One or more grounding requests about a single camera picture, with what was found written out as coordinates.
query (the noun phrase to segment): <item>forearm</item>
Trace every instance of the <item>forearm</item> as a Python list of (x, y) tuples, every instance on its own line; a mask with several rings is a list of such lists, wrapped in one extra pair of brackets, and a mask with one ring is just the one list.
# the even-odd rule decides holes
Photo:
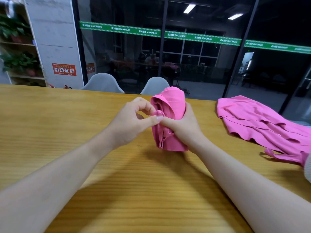
[(44, 232), (110, 152), (98, 136), (1, 191), (0, 232)]
[(243, 165), (207, 138), (193, 151), (257, 232), (310, 232), (311, 204)]

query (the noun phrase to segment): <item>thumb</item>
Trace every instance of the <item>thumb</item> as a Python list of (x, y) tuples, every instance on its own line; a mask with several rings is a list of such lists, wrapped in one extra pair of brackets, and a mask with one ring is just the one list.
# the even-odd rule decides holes
[(145, 129), (147, 129), (149, 127), (157, 125), (162, 120), (163, 120), (162, 115), (154, 115), (154, 116), (150, 116), (148, 118), (139, 120), (138, 122), (140, 123), (142, 131), (144, 131)]
[(166, 126), (170, 129), (172, 129), (173, 131), (175, 130), (175, 126), (176, 126), (176, 120), (174, 119), (170, 119), (168, 117), (164, 117), (163, 120), (161, 121), (161, 124), (163, 126)]

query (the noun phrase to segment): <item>green tape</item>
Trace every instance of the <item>green tape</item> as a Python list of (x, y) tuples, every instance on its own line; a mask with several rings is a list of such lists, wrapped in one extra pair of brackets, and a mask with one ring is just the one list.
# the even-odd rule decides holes
[[(131, 27), (124, 25), (108, 24), (108, 23), (93, 23), (80, 21), (81, 29), (95, 30), (95, 31), (105, 31), (112, 33), (126, 33), (134, 34), (140, 36), (149, 36), (149, 37), (161, 37), (160, 29), (152, 28), (140, 28), (140, 27)], [(165, 31), (164, 37), (166, 39), (177, 39), (177, 40), (186, 40), (194, 42), (203, 42), (203, 43), (215, 43), (231, 46), (239, 46), (242, 39), (229, 38), (229, 37), (220, 37), (214, 35), (204, 35), (204, 34), (195, 34), (195, 33), (185, 33), (185, 32), (176, 32), (176, 31)], [(262, 41), (246, 40), (245, 47), (260, 48), (267, 50), (281, 50), (288, 52), (296, 52), (302, 54), (311, 54), (311, 47), (309, 46), (297, 46), (289, 45), (282, 43), (269, 43)]]

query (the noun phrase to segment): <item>person's right hand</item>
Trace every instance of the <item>person's right hand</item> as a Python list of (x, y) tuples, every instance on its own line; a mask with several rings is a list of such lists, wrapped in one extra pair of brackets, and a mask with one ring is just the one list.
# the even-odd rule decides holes
[(193, 113), (191, 105), (186, 102), (186, 112), (181, 120), (174, 120), (164, 117), (161, 124), (172, 129), (175, 135), (193, 150), (196, 144), (203, 141), (205, 136), (201, 132), (200, 126)]

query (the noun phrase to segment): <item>potted plant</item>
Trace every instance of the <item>potted plant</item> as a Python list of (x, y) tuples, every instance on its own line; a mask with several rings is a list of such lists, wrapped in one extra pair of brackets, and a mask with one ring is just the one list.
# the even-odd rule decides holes
[(3, 71), (16, 71), (18, 73), (26, 72), (29, 76), (37, 76), (37, 70), (40, 69), (39, 59), (28, 52), (21, 54), (7, 53), (0, 55), (3, 60)]
[(6, 39), (11, 38), (15, 43), (23, 43), (21, 35), (30, 33), (30, 26), (19, 19), (11, 19), (0, 14), (0, 34)]

